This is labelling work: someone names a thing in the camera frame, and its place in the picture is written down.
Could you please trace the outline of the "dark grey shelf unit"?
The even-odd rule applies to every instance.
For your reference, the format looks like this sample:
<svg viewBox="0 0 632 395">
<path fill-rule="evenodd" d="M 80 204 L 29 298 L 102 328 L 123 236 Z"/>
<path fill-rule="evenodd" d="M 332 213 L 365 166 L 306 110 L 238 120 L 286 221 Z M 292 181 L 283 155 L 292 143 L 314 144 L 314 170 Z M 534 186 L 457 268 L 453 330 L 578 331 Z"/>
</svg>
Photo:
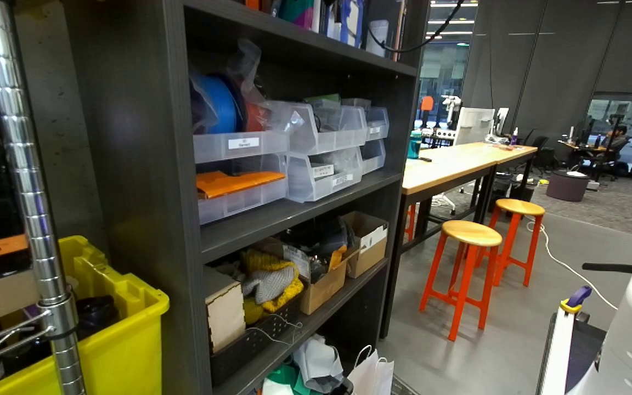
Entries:
<svg viewBox="0 0 632 395">
<path fill-rule="evenodd" d="M 378 57 L 238 0 L 66 0 L 110 258 L 133 264 L 170 298 L 162 322 L 165 395 L 246 395 L 305 339 L 323 334 L 345 358 L 386 337 L 399 253 L 345 285 L 238 369 L 213 379 L 207 268 L 314 217 L 365 211 L 399 220 L 405 134 L 429 0 L 371 0 L 395 52 Z M 339 93 L 389 110 L 386 166 L 314 204 L 273 202 L 203 227 L 193 186 L 188 71 L 219 65 L 242 38 L 264 50 L 258 85 L 279 98 Z"/>
</svg>

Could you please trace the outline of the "clear stacking bin lower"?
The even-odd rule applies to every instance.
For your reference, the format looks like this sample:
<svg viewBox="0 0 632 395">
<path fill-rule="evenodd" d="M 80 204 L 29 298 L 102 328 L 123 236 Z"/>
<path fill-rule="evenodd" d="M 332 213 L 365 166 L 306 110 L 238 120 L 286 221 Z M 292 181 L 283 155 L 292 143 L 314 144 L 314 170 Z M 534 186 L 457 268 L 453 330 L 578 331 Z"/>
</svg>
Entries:
<svg viewBox="0 0 632 395">
<path fill-rule="evenodd" d="M 315 155 L 289 154 L 288 197 L 299 204 L 324 199 L 358 185 L 384 165 L 386 147 L 382 140 Z"/>
</svg>

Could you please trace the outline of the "clear stacking bin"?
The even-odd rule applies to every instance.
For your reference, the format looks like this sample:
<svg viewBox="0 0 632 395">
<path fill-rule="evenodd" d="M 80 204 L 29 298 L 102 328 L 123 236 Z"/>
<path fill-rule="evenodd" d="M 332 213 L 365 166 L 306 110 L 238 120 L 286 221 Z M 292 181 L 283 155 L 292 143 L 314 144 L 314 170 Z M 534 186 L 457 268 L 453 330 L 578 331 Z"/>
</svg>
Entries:
<svg viewBox="0 0 632 395">
<path fill-rule="evenodd" d="M 268 128 L 289 136 L 292 154 L 332 154 L 389 136 L 384 107 L 268 102 Z"/>
<path fill-rule="evenodd" d="M 324 199 L 358 185 L 384 165 L 386 147 L 382 140 L 315 155 L 289 154 L 288 197 L 299 204 Z"/>
</svg>

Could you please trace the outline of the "cardboard box with label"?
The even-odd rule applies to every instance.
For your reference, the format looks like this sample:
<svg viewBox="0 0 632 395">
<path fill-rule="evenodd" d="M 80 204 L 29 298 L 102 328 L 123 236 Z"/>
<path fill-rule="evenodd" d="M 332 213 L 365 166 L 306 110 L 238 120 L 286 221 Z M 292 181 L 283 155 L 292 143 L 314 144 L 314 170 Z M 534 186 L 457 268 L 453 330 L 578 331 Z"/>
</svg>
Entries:
<svg viewBox="0 0 632 395">
<path fill-rule="evenodd" d="M 386 258 L 389 221 L 350 211 L 339 217 L 349 236 L 349 271 L 350 278 L 373 271 Z"/>
</svg>

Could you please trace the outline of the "clear stacking bin upper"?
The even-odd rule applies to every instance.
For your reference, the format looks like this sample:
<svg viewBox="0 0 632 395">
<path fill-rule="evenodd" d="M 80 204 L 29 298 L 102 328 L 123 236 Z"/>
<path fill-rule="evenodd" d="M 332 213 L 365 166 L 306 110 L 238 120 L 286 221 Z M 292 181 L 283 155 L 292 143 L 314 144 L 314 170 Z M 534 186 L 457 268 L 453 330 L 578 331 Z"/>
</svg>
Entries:
<svg viewBox="0 0 632 395">
<path fill-rule="evenodd" d="M 289 136 L 292 154 L 332 154 L 389 136 L 384 107 L 268 102 L 268 128 Z"/>
</svg>

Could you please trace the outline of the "small open cardboard box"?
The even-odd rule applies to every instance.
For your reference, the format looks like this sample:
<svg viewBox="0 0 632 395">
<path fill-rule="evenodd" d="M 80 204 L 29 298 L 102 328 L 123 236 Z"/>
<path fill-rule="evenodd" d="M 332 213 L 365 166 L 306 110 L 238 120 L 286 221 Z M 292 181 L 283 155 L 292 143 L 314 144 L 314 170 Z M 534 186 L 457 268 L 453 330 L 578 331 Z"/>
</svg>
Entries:
<svg viewBox="0 0 632 395">
<path fill-rule="evenodd" d="M 320 310 L 326 300 L 332 300 L 346 284 L 346 265 L 349 261 L 341 259 L 333 271 L 324 273 L 315 284 L 305 284 L 301 296 L 301 311 L 312 317 Z"/>
</svg>

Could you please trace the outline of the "long wooden work table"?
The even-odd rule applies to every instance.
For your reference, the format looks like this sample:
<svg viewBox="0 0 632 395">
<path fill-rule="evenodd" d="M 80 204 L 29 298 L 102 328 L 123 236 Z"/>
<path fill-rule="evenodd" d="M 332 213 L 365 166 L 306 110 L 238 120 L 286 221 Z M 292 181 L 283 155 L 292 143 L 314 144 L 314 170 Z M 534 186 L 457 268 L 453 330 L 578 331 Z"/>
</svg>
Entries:
<svg viewBox="0 0 632 395">
<path fill-rule="evenodd" d="M 521 177 L 528 177 L 537 149 L 534 144 L 462 143 L 453 147 L 423 149 L 416 161 L 408 161 L 401 181 L 401 248 L 408 250 L 435 236 L 429 225 L 431 197 L 475 183 L 473 199 L 462 215 L 483 221 L 492 202 L 495 172 L 512 162 L 521 162 Z"/>
</svg>

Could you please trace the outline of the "blue filament spool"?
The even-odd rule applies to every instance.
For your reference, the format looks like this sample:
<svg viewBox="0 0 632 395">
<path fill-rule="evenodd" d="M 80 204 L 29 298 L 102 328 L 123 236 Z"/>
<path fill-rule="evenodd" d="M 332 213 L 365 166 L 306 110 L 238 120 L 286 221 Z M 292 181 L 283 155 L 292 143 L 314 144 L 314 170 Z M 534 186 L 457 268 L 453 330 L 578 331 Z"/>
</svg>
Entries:
<svg viewBox="0 0 632 395">
<path fill-rule="evenodd" d="M 190 116 L 196 134 L 230 134 L 246 128 L 244 98 L 221 72 L 190 75 Z"/>
</svg>

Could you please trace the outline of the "beige foam block box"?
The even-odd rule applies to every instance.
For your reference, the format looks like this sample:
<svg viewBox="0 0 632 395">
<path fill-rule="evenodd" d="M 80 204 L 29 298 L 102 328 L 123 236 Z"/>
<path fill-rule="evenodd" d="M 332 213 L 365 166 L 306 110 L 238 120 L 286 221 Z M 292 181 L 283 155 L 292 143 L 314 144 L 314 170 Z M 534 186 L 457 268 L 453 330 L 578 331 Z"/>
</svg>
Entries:
<svg viewBox="0 0 632 395">
<path fill-rule="evenodd" d="M 224 273 L 210 271 L 203 302 L 210 350 L 219 354 L 246 331 L 242 284 Z"/>
</svg>

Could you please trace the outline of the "near orange wooden stool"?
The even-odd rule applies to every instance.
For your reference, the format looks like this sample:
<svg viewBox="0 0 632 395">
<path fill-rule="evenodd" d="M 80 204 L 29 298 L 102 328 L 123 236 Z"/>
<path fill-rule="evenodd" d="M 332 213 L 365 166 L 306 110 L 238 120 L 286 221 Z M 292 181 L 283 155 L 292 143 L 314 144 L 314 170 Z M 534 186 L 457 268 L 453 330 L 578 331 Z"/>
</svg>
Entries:
<svg viewBox="0 0 632 395">
<path fill-rule="evenodd" d="M 438 293 L 435 288 L 445 245 L 457 244 L 453 273 L 450 277 L 448 290 Z M 484 330 L 489 317 L 489 302 L 494 293 L 494 277 L 497 268 L 497 248 L 503 245 L 503 236 L 492 227 L 470 221 L 470 220 L 448 220 L 440 227 L 440 236 L 429 259 L 429 271 L 422 290 L 419 311 L 426 311 L 429 300 L 440 300 L 451 308 L 451 320 L 448 330 L 448 340 L 458 339 L 462 311 L 468 308 L 479 310 L 475 328 Z M 486 264 L 480 296 L 471 296 L 471 284 L 475 268 Z"/>
</svg>

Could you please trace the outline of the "white blue binder books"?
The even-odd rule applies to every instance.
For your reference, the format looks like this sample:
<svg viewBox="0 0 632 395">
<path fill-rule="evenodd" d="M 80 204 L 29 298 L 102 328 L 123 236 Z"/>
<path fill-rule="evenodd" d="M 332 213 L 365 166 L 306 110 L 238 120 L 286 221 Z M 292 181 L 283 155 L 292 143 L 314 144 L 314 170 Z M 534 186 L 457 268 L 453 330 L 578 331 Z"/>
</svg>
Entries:
<svg viewBox="0 0 632 395">
<path fill-rule="evenodd" d="M 333 42 L 386 55 L 389 22 L 369 15 L 369 0 L 270 0 L 268 14 Z"/>
</svg>

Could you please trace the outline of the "white paper bag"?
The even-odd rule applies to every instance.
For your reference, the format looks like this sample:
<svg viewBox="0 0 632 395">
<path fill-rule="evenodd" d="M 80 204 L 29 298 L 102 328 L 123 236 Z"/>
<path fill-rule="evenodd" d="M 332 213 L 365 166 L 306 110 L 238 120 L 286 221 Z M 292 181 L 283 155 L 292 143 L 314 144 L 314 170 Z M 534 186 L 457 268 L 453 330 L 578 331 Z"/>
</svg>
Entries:
<svg viewBox="0 0 632 395">
<path fill-rule="evenodd" d="M 380 355 L 373 344 L 358 352 L 355 365 L 346 379 L 354 384 L 354 395 L 390 395 L 395 362 Z"/>
</svg>

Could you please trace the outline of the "grey round ottoman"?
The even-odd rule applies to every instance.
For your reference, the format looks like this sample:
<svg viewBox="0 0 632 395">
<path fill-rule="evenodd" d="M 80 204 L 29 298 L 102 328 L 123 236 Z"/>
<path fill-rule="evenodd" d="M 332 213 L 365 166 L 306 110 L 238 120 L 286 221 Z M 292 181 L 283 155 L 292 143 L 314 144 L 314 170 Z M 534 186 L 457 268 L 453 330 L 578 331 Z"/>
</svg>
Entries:
<svg viewBox="0 0 632 395">
<path fill-rule="evenodd" d="M 548 177 L 547 196 L 564 202 L 581 202 L 587 188 L 587 175 L 577 172 L 555 172 Z"/>
</svg>

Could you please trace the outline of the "yellow plastic bin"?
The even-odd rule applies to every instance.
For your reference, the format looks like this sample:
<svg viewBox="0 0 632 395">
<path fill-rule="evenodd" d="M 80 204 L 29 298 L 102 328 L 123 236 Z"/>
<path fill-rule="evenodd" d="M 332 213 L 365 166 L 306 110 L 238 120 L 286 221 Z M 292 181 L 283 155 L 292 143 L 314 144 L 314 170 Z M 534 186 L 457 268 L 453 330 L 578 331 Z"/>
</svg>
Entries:
<svg viewBox="0 0 632 395">
<path fill-rule="evenodd" d="M 86 237 L 60 242 L 79 311 L 86 395 L 162 395 L 162 317 L 169 296 L 119 273 Z M 0 320 L 0 395 L 63 395 L 39 308 Z"/>
</svg>

